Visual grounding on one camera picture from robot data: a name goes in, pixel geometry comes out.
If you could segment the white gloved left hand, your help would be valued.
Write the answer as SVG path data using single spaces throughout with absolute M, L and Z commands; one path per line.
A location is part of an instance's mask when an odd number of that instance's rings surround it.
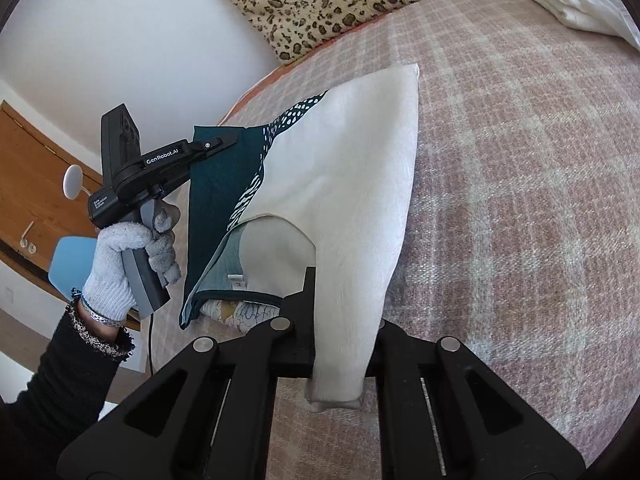
M 165 286 L 181 278 L 174 248 L 179 219 L 178 207 L 159 202 L 150 228 L 124 221 L 100 232 L 80 295 L 90 318 L 120 327 L 130 310 L 145 318 L 166 304 Z

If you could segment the black sleeved left forearm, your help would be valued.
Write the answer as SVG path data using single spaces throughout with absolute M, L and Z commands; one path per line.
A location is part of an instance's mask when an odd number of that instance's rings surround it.
M 91 333 L 72 301 L 25 390 L 1 405 L 1 477 L 55 479 L 63 451 L 99 419 L 121 362 L 134 350 L 121 328 Z

